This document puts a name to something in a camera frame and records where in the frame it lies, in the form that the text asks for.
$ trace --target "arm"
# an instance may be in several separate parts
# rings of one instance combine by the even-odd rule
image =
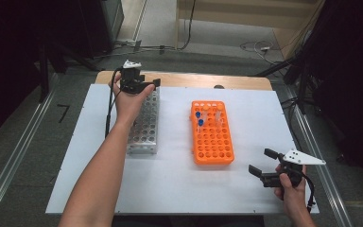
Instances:
[[[305,174],[306,166],[302,167],[302,172]],[[316,224],[312,220],[305,205],[305,179],[297,187],[291,185],[291,181],[287,174],[280,175],[281,184],[285,190],[283,194],[281,188],[275,188],[275,195],[284,201],[285,213],[293,221],[296,227],[315,227]]]
[[[115,83],[120,80],[116,75]],[[113,92],[119,93],[114,83]],[[144,99],[155,86],[141,94],[120,93],[116,98],[117,117],[105,141],[78,178],[66,203],[60,226],[111,226],[123,176],[130,128]]]

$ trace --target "white table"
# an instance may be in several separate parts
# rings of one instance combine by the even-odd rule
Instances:
[[[108,85],[93,84],[55,183],[47,214],[61,214],[84,167],[104,139]],[[189,121],[193,100],[225,103],[234,161],[228,166],[197,166],[191,153]],[[115,212],[120,214],[280,214],[271,188],[252,176],[249,165],[274,172],[278,161],[264,148],[286,153],[295,148],[273,91],[160,88],[156,155],[128,155]],[[318,213],[315,206],[312,213]]]

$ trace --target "human hand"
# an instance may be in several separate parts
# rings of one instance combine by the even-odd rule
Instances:
[[[128,128],[131,128],[135,118],[140,113],[141,105],[155,89],[155,85],[150,84],[140,94],[131,95],[120,91],[120,88],[116,84],[120,78],[121,74],[117,72],[113,82],[113,93],[116,96],[115,105],[117,112],[115,124],[124,124]]]
[[[276,171],[280,170],[281,166],[278,165],[276,167]],[[302,173],[305,174],[305,172],[306,166],[302,166]],[[285,193],[280,187],[274,188],[274,193],[276,197],[284,201],[285,213],[293,220],[293,222],[297,223],[303,219],[303,217],[308,216],[308,211],[305,205],[305,179],[302,178],[302,181],[297,187],[292,186],[290,179],[285,173],[282,173],[279,176],[279,179]]]

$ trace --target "black curtain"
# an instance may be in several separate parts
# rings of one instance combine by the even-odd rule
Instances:
[[[314,33],[304,59],[321,80],[314,99],[344,134],[342,153],[363,167],[363,1],[326,1]]]
[[[41,80],[29,13],[26,4],[0,1],[0,127]]]

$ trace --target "gray floor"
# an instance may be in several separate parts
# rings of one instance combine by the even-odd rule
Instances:
[[[161,40],[157,40],[157,43],[150,43],[153,41],[148,36],[150,36],[152,29],[148,29],[144,23],[142,24],[139,38],[143,40],[143,44],[168,44],[169,40],[173,40],[168,38],[163,43],[159,43]],[[261,33],[265,30],[264,28],[258,29],[260,31],[256,35],[253,34],[255,32],[251,31],[247,41],[274,39],[271,33],[263,36],[266,33]],[[240,49],[239,42],[242,41],[237,39],[234,44],[230,44],[233,46],[231,48],[226,45],[224,39],[219,38],[213,45],[216,45],[219,49],[228,49],[226,52],[223,51],[223,53],[227,53],[223,55],[220,54],[222,51],[215,52],[214,49],[210,48],[208,50],[207,47],[202,48],[202,51],[198,51],[195,46],[199,46],[199,41],[193,38],[192,45],[189,45],[191,49],[186,49],[183,52],[166,51],[163,55],[160,55],[157,51],[149,51],[139,54],[113,55],[94,62],[99,67],[108,70],[122,65],[125,60],[131,60],[140,61],[144,70],[232,76],[249,76],[267,69],[269,63],[259,58],[255,52]],[[113,54],[124,52],[129,52],[129,50],[120,49],[114,51]],[[280,60],[278,54],[275,56],[269,55],[269,57],[273,61]],[[95,82],[96,77],[96,72],[88,71],[81,65],[73,62],[70,65],[66,74],[60,75],[60,83],[50,106],[29,144],[23,162],[19,165],[5,197],[0,203],[0,226],[55,226],[58,224],[60,217],[48,216],[44,213],[44,210],[77,123],[82,103],[90,84]],[[285,85],[282,84],[280,76],[279,73],[275,73],[275,75],[270,75],[268,78],[272,81],[272,87],[277,92],[280,100],[286,100]],[[40,90],[37,88],[1,128],[0,172],[37,108],[39,95]],[[70,105],[69,111],[61,123],[59,121],[62,118],[64,109],[59,107],[58,104]],[[316,115],[311,107],[307,107],[307,109],[311,129],[316,136],[323,158],[328,163],[328,168],[337,184],[337,189],[346,205],[350,218],[354,226],[363,226],[363,169],[336,162],[335,159],[339,155],[339,151],[335,144],[335,135],[321,115]],[[296,118],[293,118],[292,124],[303,150],[306,150],[305,140]],[[333,209],[324,193],[317,170],[311,167],[309,175],[317,187],[316,198],[320,207],[320,214],[314,216],[316,223],[319,226],[337,226]],[[172,217],[174,226],[194,226],[193,220],[194,217]],[[265,216],[265,222],[266,226],[290,226],[285,216]]]
[[[147,1],[147,8],[137,40],[141,45],[175,45],[175,15],[176,0]],[[178,47],[187,41],[189,20],[179,22]],[[240,57],[261,60],[255,51],[254,44],[259,50],[262,46],[270,46],[267,59],[282,61],[283,56],[273,35],[271,27],[242,26],[213,22],[193,21],[189,45],[183,50],[187,53],[200,53],[218,56]],[[242,51],[241,44],[245,44],[247,51]]]

